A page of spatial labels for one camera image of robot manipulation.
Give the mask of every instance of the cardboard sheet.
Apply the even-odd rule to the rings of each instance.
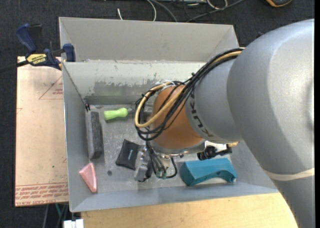
[[[69,200],[62,72],[17,69],[15,206]]]

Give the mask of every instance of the pink triangular object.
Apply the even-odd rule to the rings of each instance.
[[[90,191],[95,193],[97,191],[97,178],[94,164],[87,164],[82,170],[79,171],[79,174],[89,187]]]

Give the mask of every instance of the blue foam object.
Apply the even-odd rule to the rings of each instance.
[[[179,173],[188,186],[194,186],[211,178],[222,178],[228,183],[237,178],[237,173],[228,158],[187,161],[182,164]]]

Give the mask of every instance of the gray sponge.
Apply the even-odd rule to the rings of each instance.
[[[85,125],[89,159],[97,159],[104,150],[99,113],[92,111],[86,112]]]

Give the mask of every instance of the green handle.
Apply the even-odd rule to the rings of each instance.
[[[106,121],[116,117],[126,117],[127,115],[128,115],[128,110],[124,107],[118,110],[103,112],[103,116]]]

